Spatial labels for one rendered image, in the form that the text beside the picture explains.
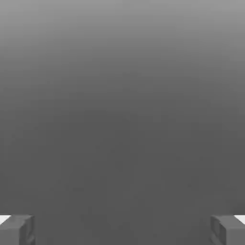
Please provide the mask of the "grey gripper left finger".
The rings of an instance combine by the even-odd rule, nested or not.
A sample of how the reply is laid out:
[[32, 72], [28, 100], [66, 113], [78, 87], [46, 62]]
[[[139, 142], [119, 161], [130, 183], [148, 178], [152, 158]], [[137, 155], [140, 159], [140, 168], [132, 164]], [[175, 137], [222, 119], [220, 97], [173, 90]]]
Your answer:
[[0, 245], [36, 245], [35, 216], [0, 215]]

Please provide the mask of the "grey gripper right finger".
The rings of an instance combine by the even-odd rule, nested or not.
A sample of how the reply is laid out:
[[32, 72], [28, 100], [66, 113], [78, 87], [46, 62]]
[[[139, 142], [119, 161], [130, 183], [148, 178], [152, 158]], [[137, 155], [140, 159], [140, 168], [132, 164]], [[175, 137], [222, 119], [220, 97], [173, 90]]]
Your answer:
[[245, 245], [245, 215], [212, 215], [211, 245]]

